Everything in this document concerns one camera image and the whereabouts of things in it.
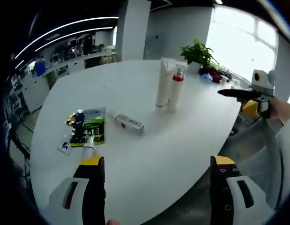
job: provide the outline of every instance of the floor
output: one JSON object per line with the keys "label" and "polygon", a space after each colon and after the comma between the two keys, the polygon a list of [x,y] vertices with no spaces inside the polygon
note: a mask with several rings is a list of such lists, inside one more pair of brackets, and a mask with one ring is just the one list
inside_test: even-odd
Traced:
{"label": "floor", "polygon": [[[24,120],[24,125],[33,131],[40,110],[28,115]],[[238,133],[227,138],[226,143],[220,151],[220,155],[232,158],[237,165],[241,165],[246,159],[259,152],[267,143],[265,137],[264,123],[260,119],[253,126],[250,123],[254,118],[244,118],[238,116],[234,128]],[[282,126],[275,120],[269,120],[268,124],[276,133]],[[30,147],[32,133],[23,125],[17,129],[17,134],[22,143]],[[13,143],[10,146],[12,159],[24,169],[24,158]],[[210,224],[211,206],[209,201],[209,176],[207,170],[202,178],[176,203],[165,210],[160,215],[144,223],[145,225],[190,225],[190,224]]]}

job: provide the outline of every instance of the led light strip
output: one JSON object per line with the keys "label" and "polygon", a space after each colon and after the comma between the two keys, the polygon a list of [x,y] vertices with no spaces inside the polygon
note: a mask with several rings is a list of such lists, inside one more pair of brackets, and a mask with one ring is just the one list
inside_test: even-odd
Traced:
{"label": "led light strip", "polygon": [[55,28],[55,29],[53,29],[53,30],[51,30],[51,31],[49,31],[49,32],[47,32],[47,33],[45,33],[45,34],[43,34],[42,36],[40,36],[40,37],[38,37],[37,39],[35,39],[34,41],[32,41],[29,45],[27,45],[25,48],[23,48],[22,51],[20,51],[20,52],[16,55],[15,59],[18,58],[19,55],[22,54],[22,52],[24,52],[24,51],[25,51],[29,46],[31,46],[33,43],[35,43],[35,42],[38,41],[39,39],[43,38],[43,37],[46,36],[47,34],[50,34],[50,33],[54,32],[54,31],[56,31],[56,30],[58,30],[58,29],[60,29],[60,28],[64,28],[64,27],[66,27],[66,26],[69,26],[69,25],[72,25],[72,24],[75,24],[75,23],[85,22],[85,21],[91,21],[91,20],[103,20],[103,19],[118,19],[118,18],[119,18],[119,17],[117,17],[117,16],[96,17],[96,18],[90,18],[90,19],[79,20],[79,21],[76,21],[76,22],[67,23],[67,24],[65,24],[65,25],[62,25],[62,26],[60,26],[60,27],[57,27],[57,28]]}
{"label": "led light strip", "polygon": [[18,64],[18,66],[15,67],[15,69],[17,69],[17,68],[19,67],[19,65],[21,65],[23,62],[24,62],[24,60],[22,60],[22,61]]}
{"label": "led light strip", "polygon": [[79,32],[75,32],[75,33],[72,33],[72,34],[67,34],[65,36],[62,36],[62,37],[59,37],[57,39],[54,39],[53,41],[50,41],[48,42],[47,44],[43,45],[42,47],[39,47],[38,49],[35,50],[35,52],[37,52],[38,50],[40,50],[41,48],[44,48],[45,46],[55,42],[55,41],[58,41],[62,38],[66,38],[66,37],[69,37],[71,35],[74,35],[74,34],[79,34],[79,33],[83,33],[83,32],[87,32],[87,31],[91,31],[91,30],[106,30],[106,29],[112,29],[112,27],[101,27],[101,28],[93,28],[93,29],[88,29],[88,30],[82,30],[82,31],[79,31]]}

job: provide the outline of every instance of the oval table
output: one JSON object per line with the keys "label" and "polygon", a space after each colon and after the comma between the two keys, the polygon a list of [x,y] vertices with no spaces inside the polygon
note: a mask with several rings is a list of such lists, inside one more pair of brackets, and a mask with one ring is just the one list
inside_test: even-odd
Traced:
{"label": "oval table", "polygon": [[219,153],[237,118],[240,103],[217,91],[228,84],[208,84],[186,75],[176,113],[155,107],[159,60],[126,61],[85,69],[59,79],[40,111],[31,143],[30,173],[39,209],[50,193],[73,176],[82,149],[67,156],[57,147],[71,132],[67,117],[77,109],[106,106],[142,122],[132,135],[107,118],[105,217],[124,225],[142,224],[185,194]]}

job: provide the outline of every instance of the human hand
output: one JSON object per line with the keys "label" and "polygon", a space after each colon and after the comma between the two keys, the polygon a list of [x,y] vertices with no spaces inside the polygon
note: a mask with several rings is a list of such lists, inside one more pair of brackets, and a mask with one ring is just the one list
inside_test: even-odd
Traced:
{"label": "human hand", "polygon": [[280,99],[273,97],[270,100],[270,104],[272,107],[272,117],[289,120],[290,119],[290,104],[281,101]]}
{"label": "human hand", "polygon": [[106,225],[120,225],[120,222],[115,219],[110,219]]}

